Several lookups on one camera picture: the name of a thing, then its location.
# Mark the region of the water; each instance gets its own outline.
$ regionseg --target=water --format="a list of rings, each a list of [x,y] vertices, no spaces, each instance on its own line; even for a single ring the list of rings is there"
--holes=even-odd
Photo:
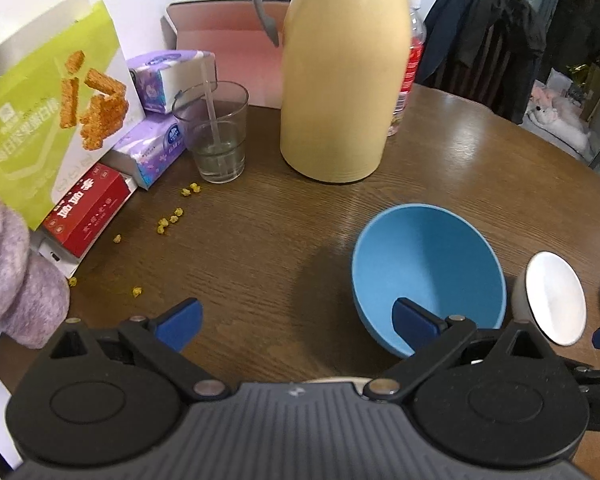
[[[202,178],[213,184],[231,182],[244,170],[244,141],[221,142],[198,150],[194,158]]]

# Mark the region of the red box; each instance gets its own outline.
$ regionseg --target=red box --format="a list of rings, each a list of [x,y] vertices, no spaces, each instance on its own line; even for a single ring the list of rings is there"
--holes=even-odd
[[[42,225],[80,258],[131,192],[116,170],[97,163],[56,205]]]

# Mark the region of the pink box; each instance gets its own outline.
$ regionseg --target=pink box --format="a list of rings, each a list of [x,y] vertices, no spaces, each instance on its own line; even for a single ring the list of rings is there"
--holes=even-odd
[[[265,2],[278,24],[276,48],[267,37],[249,0],[174,3],[167,7],[184,50],[216,54],[218,80],[235,81],[249,91],[249,104],[280,108],[282,104],[282,27],[289,4]]]

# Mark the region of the barcode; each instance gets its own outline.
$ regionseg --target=barcode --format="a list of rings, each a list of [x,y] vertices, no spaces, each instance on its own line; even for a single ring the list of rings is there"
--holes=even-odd
[[[400,92],[398,95],[398,102],[395,104],[394,114],[399,114],[404,110],[404,107],[407,104],[407,94],[408,92]]]

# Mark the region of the wooden table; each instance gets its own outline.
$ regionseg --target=wooden table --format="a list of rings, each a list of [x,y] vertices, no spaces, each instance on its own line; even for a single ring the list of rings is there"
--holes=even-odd
[[[184,198],[180,188],[200,178],[182,156],[149,192],[137,192],[80,266],[71,314],[114,326],[195,296],[205,323],[184,354],[231,384],[372,376],[396,358],[358,319],[352,248],[376,213],[427,202],[486,236],[509,289],[534,253],[565,257],[582,280],[588,321],[582,339],[558,352],[600,367],[590,342],[600,326],[600,177],[483,106],[439,91],[416,88],[404,123],[373,175],[327,186],[284,163],[279,112],[250,109],[244,174]],[[157,220],[179,206],[180,222],[157,235]],[[144,290],[137,299],[135,286]],[[3,337],[8,387],[33,355]],[[587,434],[576,463],[600,480],[600,434]]]

